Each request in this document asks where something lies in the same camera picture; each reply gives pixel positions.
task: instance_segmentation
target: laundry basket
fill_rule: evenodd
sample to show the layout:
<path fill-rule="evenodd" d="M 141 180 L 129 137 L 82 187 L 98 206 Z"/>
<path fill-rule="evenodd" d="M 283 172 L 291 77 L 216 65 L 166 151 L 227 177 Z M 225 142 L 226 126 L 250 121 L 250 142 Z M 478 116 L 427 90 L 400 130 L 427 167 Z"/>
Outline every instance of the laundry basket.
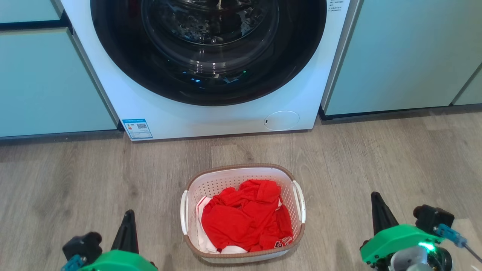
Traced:
<path fill-rule="evenodd" d="M 281 187 L 281 197 L 293 227 L 293 241 L 287 246 L 242 254 L 208 254 L 199 250 L 196 227 L 196 204 L 203 196 L 213 197 L 228 187 L 239 188 L 246 180 L 272 180 Z M 196 175 L 181 198 L 181 227 L 194 254 L 211 263 L 247 263 L 279 257 L 299 243 L 305 231 L 305 199 L 293 175 L 274 164 L 245 164 L 214 168 Z"/>

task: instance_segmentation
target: front-loading washing machine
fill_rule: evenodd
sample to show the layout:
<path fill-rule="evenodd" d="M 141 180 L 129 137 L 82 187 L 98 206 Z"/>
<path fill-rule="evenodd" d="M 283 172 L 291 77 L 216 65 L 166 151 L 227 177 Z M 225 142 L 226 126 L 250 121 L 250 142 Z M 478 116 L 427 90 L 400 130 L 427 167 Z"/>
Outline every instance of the front-loading washing machine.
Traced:
<path fill-rule="evenodd" d="M 349 0 L 62 0 L 132 141 L 313 128 Z"/>

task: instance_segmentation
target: cabinet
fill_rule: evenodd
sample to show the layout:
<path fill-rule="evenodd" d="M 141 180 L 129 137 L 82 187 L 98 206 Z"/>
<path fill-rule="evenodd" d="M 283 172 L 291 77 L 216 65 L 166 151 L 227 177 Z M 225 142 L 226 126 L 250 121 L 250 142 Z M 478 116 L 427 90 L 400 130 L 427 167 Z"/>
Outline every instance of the cabinet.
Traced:
<path fill-rule="evenodd" d="M 454 105 L 482 104 L 482 64 Z"/>
<path fill-rule="evenodd" d="M 72 38 L 0 32 L 0 137 L 116 129 Z"/>
<path fill-rule="evenodd" d="M 363 1 L 326 115 L 449 105 L 482 62 L 482 1 Z"/>
<path fill-rule="evenodd" d="M 58 20 L 60 0 L 0 0 L 0 24 Z"/>

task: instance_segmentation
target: basket handle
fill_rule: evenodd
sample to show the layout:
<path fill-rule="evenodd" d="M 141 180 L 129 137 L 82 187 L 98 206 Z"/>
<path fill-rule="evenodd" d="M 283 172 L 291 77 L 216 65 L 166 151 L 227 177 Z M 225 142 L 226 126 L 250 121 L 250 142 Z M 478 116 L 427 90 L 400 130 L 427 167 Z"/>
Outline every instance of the basket handle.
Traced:
<path fill-rule="evenodd" d="M 301 191 L 300 185 L 296 181 L 293 181 L 293 184 L 295 185 L 296 192 L 298 194 L 297 200 L 299 200 L 299 202 L 296 202 L 296 205 L 300 207 L 298 210 L 301 211 L 301 223 L 305 223 L 306 221 L 305 197 L 303 196 L 303 192 Z"/>
<path fill-rule="evenodd" d="M 188 201 L 187 190 L 185 190 L 181 197 L 181 228 L 182 228 L 182 233 L 184 235 L 187 235 L 187 230 L 188 230 L 187 201 Z"/>

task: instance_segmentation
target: blue and white sticker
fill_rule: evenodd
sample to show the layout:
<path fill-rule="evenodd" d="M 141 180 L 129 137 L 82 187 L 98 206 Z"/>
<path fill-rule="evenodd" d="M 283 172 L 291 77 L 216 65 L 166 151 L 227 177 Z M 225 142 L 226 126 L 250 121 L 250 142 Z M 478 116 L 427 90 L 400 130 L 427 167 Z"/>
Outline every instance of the blue and white sticker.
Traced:
<path fill-rule="evenodd" d="M 146 119 L 122 120 L 122 122 L 131 139 L 152 138 Z"/>

